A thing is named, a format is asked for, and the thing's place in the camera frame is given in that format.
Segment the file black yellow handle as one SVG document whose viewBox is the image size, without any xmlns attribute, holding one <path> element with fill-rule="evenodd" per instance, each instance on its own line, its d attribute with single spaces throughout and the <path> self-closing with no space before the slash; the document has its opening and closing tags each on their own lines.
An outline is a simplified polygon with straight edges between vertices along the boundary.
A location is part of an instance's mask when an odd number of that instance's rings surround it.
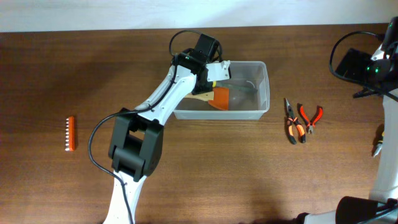
<svg viewBox="0 0 398 224">
<path fill-rule="evenodd" d="M 237 86 L 237 85 L 216 82 L 216 81 L 213 82 L 212 87 L 213 88 L 214 87 L 228 88 L 228 89 L 244 91 L 244 92 L 248 92 L 248 93 L 256 93 L 257 92 L 257 89 L 255 89 L 255 88 L 249 88 L 249 87 L 245 87 L 245 86 Z"/>
</svg>

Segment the orange scraper wooden handle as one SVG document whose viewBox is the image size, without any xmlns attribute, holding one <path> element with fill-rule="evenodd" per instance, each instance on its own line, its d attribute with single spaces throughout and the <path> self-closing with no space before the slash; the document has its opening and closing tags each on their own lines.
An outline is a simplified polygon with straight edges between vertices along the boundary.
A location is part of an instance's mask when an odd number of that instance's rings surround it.
<svg viewBox="0 0 398 224">
<path fill-rule="evenodd" d="M 193 95 L 191 93 L 187 94 L 185 98 L 201 100 L 207 102 L 210 106 L 222 110 L 229 110 L 229 89 L 223 87 L 216 87 L 210 92 L 200 93 Z"/>
</svg>

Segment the clear plastic container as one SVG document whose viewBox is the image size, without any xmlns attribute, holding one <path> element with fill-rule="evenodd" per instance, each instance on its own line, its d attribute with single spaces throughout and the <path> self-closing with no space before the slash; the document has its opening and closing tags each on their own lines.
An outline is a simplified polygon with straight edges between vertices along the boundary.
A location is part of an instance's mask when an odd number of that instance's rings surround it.
<svg viewBox="0 0 398 224">
<path fill-rule="evenodd" d="M 230 89 L 229 107 L 226 111 L 218 110 L 201 100 L 184 99 L 174 110 L 175 117 L 187 120 L 259 120 L 269 110 L 271 102 L 265 63 L 232 61 L 229 67 L 231 79 L 224 83 L 252 88 L 255 92 Z"/>
</svg>

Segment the orange screwdriver bit holder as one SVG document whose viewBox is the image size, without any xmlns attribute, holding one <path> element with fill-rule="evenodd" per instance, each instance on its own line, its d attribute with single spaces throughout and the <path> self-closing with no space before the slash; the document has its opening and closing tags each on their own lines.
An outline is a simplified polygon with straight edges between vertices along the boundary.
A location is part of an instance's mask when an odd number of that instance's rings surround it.
<svg viewBox="0 0 398 224">
<path fill-rule="evenodd" d="M 66 151 L 74 151 L 75 146 L 75 117 L 69 116 L 66 119 L 66 128 L 65 128 L 65 150 Z"/>
</svg>

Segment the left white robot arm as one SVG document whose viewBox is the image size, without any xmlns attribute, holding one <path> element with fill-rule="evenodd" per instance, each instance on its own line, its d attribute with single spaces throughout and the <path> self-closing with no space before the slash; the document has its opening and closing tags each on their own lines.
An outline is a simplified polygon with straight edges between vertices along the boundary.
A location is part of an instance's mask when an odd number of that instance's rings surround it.
<svg viewBox="0 0 398 224">
<path fill-rule="evenodd" d="M 112 160 L 113 193 L 105 223 L 134 223 L 144 182 L 162 154 L 164 126 L 188 94 L 211 91 L 231 77 L 218 40 L 201 34 L 193 48 L 175 54 L 162 83 L 133 110 L 123 108 L 115 122 L 108 156 Z"/>
</svg>

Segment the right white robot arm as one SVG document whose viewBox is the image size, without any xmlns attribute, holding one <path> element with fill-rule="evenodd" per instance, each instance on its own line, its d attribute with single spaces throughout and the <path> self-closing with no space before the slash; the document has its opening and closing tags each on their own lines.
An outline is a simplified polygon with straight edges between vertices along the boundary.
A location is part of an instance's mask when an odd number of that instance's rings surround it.
<svg viewBox="0 0 398 224">
<path fill-rule="evenodd" d="M 384 136 L 374 151 L 381 158 L 373 189 L 368 198 L 345 196 L 335 210 L 301 213 L 293 223 L 397 223 L 397 18 L 375 37 L 381 44 L 372 55 L 349 49 L 337 68 L 328 66 L 335 77 L 363 87 L 354 98 L 383 98 Z"/>
</svg>

